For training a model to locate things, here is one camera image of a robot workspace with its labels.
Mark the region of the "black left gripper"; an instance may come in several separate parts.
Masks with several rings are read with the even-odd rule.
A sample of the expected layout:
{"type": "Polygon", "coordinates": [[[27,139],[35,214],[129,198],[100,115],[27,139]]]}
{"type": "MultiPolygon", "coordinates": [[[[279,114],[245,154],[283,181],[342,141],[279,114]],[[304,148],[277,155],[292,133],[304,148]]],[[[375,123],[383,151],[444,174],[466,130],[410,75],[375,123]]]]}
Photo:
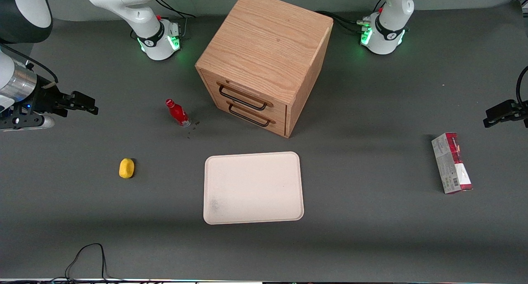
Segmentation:
{"type": "Polygon", "coordinates": [[[483,126],[485,128],[490,128],[503,122],[522,120],[524,126],[528,128],[528,102],[522,101],[519,103],[519,112],[517,114],[516,113],[516,101],[505,100],[504,102],[487,109],[486,118],[483,119],[483,126]]]}

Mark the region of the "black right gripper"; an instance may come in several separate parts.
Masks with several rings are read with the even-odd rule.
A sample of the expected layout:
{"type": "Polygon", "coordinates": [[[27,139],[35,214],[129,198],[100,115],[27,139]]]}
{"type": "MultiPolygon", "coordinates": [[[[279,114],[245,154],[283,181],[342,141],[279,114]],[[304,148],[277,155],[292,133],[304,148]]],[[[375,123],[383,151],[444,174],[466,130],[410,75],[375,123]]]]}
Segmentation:
{"type": "Polygon", "coordinates": [[[24,101],[24,108],[32,113],[49,113],[66,117],[69,110],[81,110],[98,115],[99,109],[95,107],[95,100],[90,96],[73,91],[69,96],[60,92],[57,86],[44,89],[37,87],[24,101]]]}

